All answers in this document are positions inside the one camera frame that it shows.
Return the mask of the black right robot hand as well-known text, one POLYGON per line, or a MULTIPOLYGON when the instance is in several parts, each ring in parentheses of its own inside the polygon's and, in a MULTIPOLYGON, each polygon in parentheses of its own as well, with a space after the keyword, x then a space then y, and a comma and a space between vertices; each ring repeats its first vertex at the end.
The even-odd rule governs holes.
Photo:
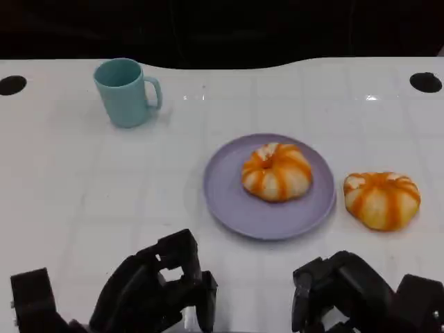
POLYGON ((337 308, 348 320, 329 332, 380 332, 395 292, 360 256, 342 250, 293 272, 293 332, 326 332, 323 317, 337 308))

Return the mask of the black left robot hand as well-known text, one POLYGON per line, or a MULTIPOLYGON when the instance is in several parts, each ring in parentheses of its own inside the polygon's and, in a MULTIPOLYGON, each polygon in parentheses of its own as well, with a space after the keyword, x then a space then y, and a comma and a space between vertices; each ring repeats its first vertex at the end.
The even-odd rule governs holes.
POLYGON ((89 320, 93 332, 163 332, 194 307, 202 332, 212 332, 217 283, 202 271, 188 229, 127 257, 110 276, 89 320))

